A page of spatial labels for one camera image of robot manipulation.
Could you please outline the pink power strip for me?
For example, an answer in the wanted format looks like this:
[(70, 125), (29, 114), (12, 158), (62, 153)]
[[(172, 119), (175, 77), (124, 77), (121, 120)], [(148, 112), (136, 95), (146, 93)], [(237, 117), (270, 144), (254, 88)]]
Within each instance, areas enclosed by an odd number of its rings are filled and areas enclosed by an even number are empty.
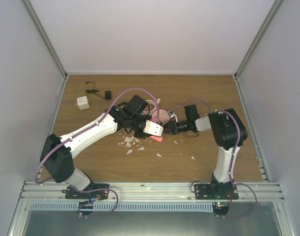
[[(170, 120), (170, 117), (167, 113), (166, 110), (163, 110), (163, 109), (159, 109), (159, 110), (156, 110), (153, 114), (152, 114), (152, 118), (151, 120), (153, 122), (157, 122), (157, 118), (159, 118), (159, 121), (161, 123), (161, 126), (164, 126), (165, 124), (167, 124)], [(162, 142), (163, 141), (163, 137), (160, 136), (150, 136), (151, 139), (157, 141), (157, 142)]]

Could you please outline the black plug adapter with cable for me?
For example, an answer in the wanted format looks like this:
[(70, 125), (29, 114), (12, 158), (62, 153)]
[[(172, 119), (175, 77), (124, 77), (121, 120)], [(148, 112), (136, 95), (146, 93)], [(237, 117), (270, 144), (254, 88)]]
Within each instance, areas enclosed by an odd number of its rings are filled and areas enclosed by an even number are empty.
[(105, 99), (105, 100), (111, 100), (112, 99), (112, 93), (111, 93), (110, 90), (106, 90), (106, 91), (104, 91), (104, 95), (100, 95), (99, 94), (100, 90), (96, 89), (96, 85), (95, 85), (94, 82), (86, 81), (86, 82), (84, 82), (84, 84), (92, 84), (93, 85), (93, 87), (91, 89), (87, 89), (85, 91), (87, 94), (95, 94), (98, 97), (100, 97), (102, 99)]

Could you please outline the white tiger cube adapter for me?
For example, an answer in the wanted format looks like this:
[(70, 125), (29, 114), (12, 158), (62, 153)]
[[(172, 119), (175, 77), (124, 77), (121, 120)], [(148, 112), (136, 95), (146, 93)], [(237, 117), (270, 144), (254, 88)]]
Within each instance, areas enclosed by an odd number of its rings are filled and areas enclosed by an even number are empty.
[(75, 105), (76, 105), (80, 110), (85, 110), (85, 109), (89, 109), (89, 108), (90, 108), (89, 100), (88, 100), (87, 96), (78, 97), (78, 98), (76, 99)]

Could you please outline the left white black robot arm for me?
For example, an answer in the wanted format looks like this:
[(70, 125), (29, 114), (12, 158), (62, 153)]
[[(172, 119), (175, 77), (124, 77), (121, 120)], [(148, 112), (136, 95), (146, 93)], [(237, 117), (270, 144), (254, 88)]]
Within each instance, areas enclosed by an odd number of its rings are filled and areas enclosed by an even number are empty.
[(75, 167), (73, 159), (90, 145), (120, 129), (125, 129), (127, 133), (133, 130), (142, 138), (148, 137), (143, 131), (151, 116), (142, 114), (148, 107), (146, 100), (134, 95), (128, 103), (112, 106), (108, 114), (101, 114), (73, 133), (61, 137), (49, 135), (40, 157), (40, 162), (50, 174), (46, 181), (53, 179), (56, 183), (64, 182), (75, 187), (82, 198), (90, 198), (95, 184), (85, 172)]

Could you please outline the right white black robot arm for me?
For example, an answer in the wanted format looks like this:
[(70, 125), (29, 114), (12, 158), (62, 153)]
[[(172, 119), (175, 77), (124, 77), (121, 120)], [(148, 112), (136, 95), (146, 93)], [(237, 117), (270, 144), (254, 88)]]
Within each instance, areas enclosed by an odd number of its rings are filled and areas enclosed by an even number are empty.
[(209, 197), (223, 199), (234, 194), (234, 165), (237, 154), (247, 139), (247, 130), (233, 108), (215, 111), (201, 117), (195, 105), (184, 107), (185, 120), (177, 121), (169, 112), (171, 121), (164, 125), (164, 132), (171, 135), (192, 131), (194, 133), (211, 130), (218, 145), (218, 160), (210, 183), (195, 184), (196, 198)]

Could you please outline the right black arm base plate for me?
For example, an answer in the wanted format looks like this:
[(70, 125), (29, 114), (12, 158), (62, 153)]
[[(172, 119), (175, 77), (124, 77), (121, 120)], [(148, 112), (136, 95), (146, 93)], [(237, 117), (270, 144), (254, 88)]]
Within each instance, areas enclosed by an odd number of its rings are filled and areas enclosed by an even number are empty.
[(196, 200), (238, 200), (237, 187), (227, 183), (201, 183), (195, 181), (191, 184), (191, 191)]

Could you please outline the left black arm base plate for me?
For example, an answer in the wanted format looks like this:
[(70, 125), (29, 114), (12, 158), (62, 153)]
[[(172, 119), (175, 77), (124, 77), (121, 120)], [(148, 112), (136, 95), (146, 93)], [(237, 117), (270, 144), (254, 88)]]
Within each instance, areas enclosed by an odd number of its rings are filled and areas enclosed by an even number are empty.
[(90, 183), (84, 190), (75, 190), (68, 186), (67, 189), (61, 192), (66, 199), (83, 199), (83, 200), (104, 200), (108, 198), (109, 184), (107, 183)]

